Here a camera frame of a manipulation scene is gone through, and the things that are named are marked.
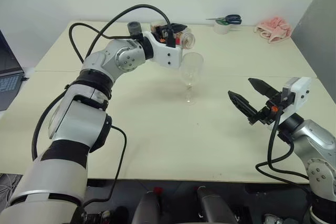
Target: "scissors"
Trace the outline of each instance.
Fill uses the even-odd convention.
[[[207,18],[207,20],[215,20],[223,23],[229,23],[233,25],[240,25],[242,23],[241,21],[241,16],[238,14],[230,14],[227,15],[226,17],[221,17],[221,18]]]

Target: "black floor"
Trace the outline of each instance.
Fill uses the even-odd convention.
[[[103,187],[88,187],[86,199],[106,197],[111,184],[109,180]],[[199,186],[215,191],[234,209],[245,206],[253,224],[262,223],[264,214],[300,220],[306,205],[306,195],[301,189],[282,184],[119,180],[108,202],[92,203],[86,210],[96,213],[125,206],[130,212],[130,223],[142,195],[154,187],[161,187],[163,223],[199,222],[195,197],[195,189]]]

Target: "wine glass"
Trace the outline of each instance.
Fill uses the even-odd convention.
[[[192,87],[199,81],[203,62],[202,55],[196,52],[189,52],[183,56],[180,66],[180,76],[181,80],[186,85],[185,101],[188,104],[193,104],[195,102]]]

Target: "laptop keyboard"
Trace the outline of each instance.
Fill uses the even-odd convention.
[[[0,93],[14,90],[19,76],[0,78]]]

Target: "pink cloth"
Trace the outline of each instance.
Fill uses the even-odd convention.
[[[274,17],[260,22],[254,32],[260,31],[262,38],[268,39],[268,43],[275,43],[287,39],[292,34],[290,25],[280,17]]]

